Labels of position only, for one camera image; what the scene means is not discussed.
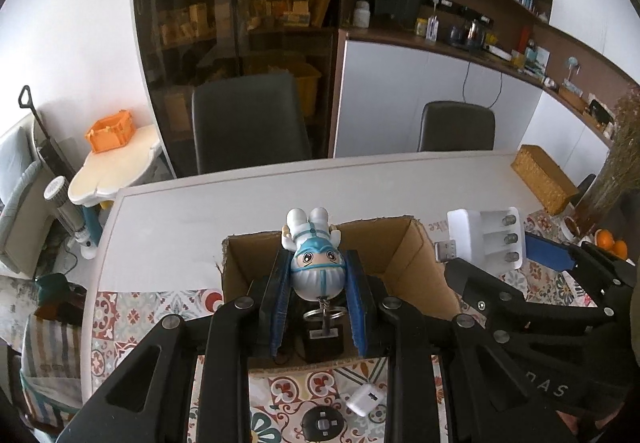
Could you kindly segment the operator right hand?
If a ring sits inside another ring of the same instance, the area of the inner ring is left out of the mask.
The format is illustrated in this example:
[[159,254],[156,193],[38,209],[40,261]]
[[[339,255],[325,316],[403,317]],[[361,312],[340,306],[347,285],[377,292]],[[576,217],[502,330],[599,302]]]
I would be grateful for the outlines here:
[[578,442],[597,442],[603,437],[605,427],[612,423],[620,411],[614,411],[614,413],[602,419],[594,419],[591,416],[577,417],[562,411],[557,411],[556,413]]

